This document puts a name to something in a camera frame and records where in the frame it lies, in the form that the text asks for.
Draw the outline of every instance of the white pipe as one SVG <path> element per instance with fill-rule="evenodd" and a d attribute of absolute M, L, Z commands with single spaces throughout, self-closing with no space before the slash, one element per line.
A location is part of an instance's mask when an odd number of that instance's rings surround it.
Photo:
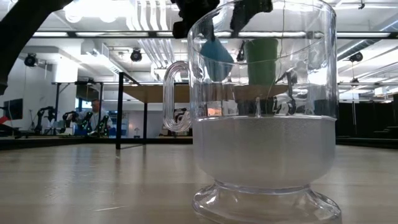
<path fill-rule="evenodd" d="M 129 28 L 129 30 L 135 30 L 135 29 L 142 30 L 141 26 L 138 23 L 138 17 L 137 17 L 138 10 L 137 10 L 137 7 L 134 7 L 133 5 L 131 5 L 131 6 L 132 6 L 132 12 L 133 13 L 132 13 L 131 17 L 127 17 L 126 18 L 126 25 Z M 138 40 L 138 44 L 141 46 L 141 48 L 144 50 L 144 52 L 148 55 L 149 60 L 156 64 L 152 54 L 149 52 L 149 50 L 147 48 L 147 44 L 145 44 L 144 41 L 141 40 L 141 39 Z"/>
<path fill-rule="evenodd" d="M 140 16 L 139 22 L 144 30 L 149 30 L 149 26 L 147 23 L 147 1 L 146 0 L 141 0 L 141 16 Z"/>
<path fill-rule="evenodd" d="M 166 23 L 166 0 L 159 0 L 160 4 L 160 26 L 162 30 L 168 30 Z M 167 60 L 170 63 L 175 62 L 173 47 L 170 39 L 162 40 L 164 42 L 164 54 L 167 55 Z"/>
<path fill-rule="evenodd" d="M 140 40 L 141 41 L 141 47 L 144 47 L 144 50 L 146 51 L 147 55 L 152 58 L 152 63 L 155 63 L 156 67 L 161 68 L 162 64 L 158 59 L 155 57 L 155 52 L 153 52 L 152 47 L 150 47 L 148 40 Z"/>
<path fill-rule="evenodd" d="M 131 3 L 131 7 L 132 7 L 131 23 L 133 24 L 135 30 L 142 30 L 141 26 L 139 25 L 139 20 L 138 20 L 138 3 L 136 0 L 130 0 L 130 3 Z"/>
<path fill-rule="evenodd" d="M 156 41 L 154 39 L 151 39 L 151 40 L 149 40 L 149 43 L 150 43 L 150 46 L 152 47 L 152 49 L 154 49 L 155 57 L 158 59 L 160 64 L 162 64 L 162 68 L 166 68 L 166 63 L 164 62 L 163 56 L 162 56 L 158 46 L 156 46 Z"/>
<path fill-rule="evenodd" d="M 157 26 L 157 19 L 156 19 L 156 0 L 149 0 L 150 5 L 150 26 L 152 26 L 153 30 L 159 30 Z"/>

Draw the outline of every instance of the wooden table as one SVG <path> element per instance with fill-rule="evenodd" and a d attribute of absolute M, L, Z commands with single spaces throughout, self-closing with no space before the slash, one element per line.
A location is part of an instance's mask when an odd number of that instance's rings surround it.
<path fill-rule="evenodd" d="M 2 223 L 211 223 L 193 194 L 211 183 L 190 145 L 115 151 L 92 144 L 0 151 Z M 398 152 L 338 146 L 313 189 L 336 201 L 343 223 L 398 223 Z"/>

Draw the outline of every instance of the pitcher handle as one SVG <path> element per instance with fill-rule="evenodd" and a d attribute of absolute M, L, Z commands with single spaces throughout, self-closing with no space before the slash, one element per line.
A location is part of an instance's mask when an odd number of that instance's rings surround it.
<path fill-rule="evenodd" d="M 191 126 L 189 111 L 186 111 L 180 122 L 174 120 L 174 79 L 178 72 L 189 72 L 188 62 L 178 61 L 171 64 L 163 80 L 163 123 L 167 129 L 175 132 L 186 131 Z"/>

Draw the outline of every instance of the green cup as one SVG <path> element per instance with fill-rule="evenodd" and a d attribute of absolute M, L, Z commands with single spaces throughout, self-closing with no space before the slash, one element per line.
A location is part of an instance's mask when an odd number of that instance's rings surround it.
<path fill-rule="evenodd" d="M 275 82 L 278 40 L 251 40 L 245 43 L 243 50 L 248 63 L 249 84 L 271 86 Z"/>

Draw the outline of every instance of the red object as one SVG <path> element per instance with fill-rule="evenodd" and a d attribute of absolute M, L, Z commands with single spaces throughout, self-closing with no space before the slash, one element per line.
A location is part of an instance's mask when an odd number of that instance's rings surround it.
<path fill-rule="evenodd" d="M 3 123 L 6 122 L 6 121 L 8 121 L 8 117 L 2 116 L 2 117 L 0 118 L 0 124 L 3 124 Z"/>

